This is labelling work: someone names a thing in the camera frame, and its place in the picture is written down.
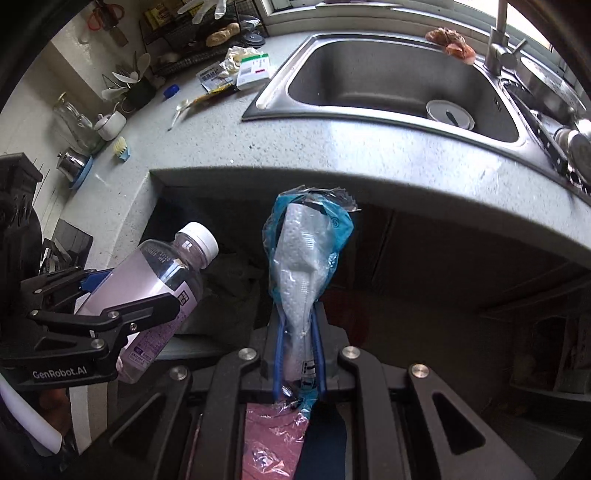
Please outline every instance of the plastic water bottle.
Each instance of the plastic water bottle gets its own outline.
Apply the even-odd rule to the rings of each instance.
[[[203,297],[200,270],[217,255],[217,242],[203,225],[180,229],[171,244],[146,240],[86,299],[78,313],[100,315],[109,307],[171,293],[181,307],[171,322],[128,337],[117,361],[119,380],[135,383]]]

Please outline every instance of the spoon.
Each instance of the spoon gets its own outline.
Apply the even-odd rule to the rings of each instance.
[[[125,92],[127,92],[127,90],[129,90],[129,89],[128,88],[107,88],[106,90],[103,90],[100,93],[100,95],[105,100],[111,101],[111,100],[115,100],[118,96],[123,95]]]
[[[150,66],[151,57],[149,53],[144,53],[138,58],[138,75],[141,80],[144,77],[146,69]]]
[[[129,77],[126,77],[125,75],[119,75],[118,73],[113,72],[113,77],[115,77],[117,80],[123,83],[138,83],[137,72],[130,73]]]
[[[175,112],[175,114],[174,114],[174,117],[173,117],[173,123],[170,125],[170,128],[168,129],[168,131],[169,131],[169,132],[170,132],[170,131],[173,129],[173,127],[174,127],[174,124],[177,122],[178,116],[179,116],[179,115],[181,114],[181,112],[182,112],[183,110],[185,110],[185,109],[186,109],[188,106],[189,106],[189,101],[188,101],[186,98],[185,98],[185,100],[183,100],[182,102],[180,102],[180,103],[177,105],[177,111],[176,111],[176,112]]]

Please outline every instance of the tiled wall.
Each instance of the tiled wall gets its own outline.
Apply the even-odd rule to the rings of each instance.
[[[138,55],[145,51],[138,21],[142,11],[147,8],[144,7],[146,2],[149,4],[150,0],[115,2],[125,9],[125,16],[118,25],[129,41],[125,47],[118,47],[107,32],[88,32],[86,20],[96,6],[94,3],[72,18],[52,39],[53,46],[98,96],[106,88],[103,74],[112,78],[111,72],[116,71],[117,64],[131,68],[134,51]],[[87,36],[88,43],[79,42],[83,36]]]
[[[51,110],[65,90],[63,82],[38,58],[0,113],[0,153],[25,152],[43,174],[33,207],[43,235],[49,238],[70,195],[68,182],[56,165],[57,154],[68,148],[73,138]]]

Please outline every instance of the white bottle cap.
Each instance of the white bottle cap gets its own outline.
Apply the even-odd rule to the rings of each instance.
[[[179,233],[191,237],[197,245],[203,250],[207,265],[209,265],[214,258],[217,256],[219,251],[217,248],[217,242],[212,233],[207,230],[201,223],[191,222],[181,228]]]

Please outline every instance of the sink basin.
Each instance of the sink basin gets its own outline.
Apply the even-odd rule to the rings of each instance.
[[[427,102],[435,99],[466,109],[475,121],[473,131],[428,119]],[[242,119],[353,117],[434,131],[510,154],[508,147],[521,145],[525,131],[507,102],[481,64],[466,65],[424,39],[323,33],[295,51]]]

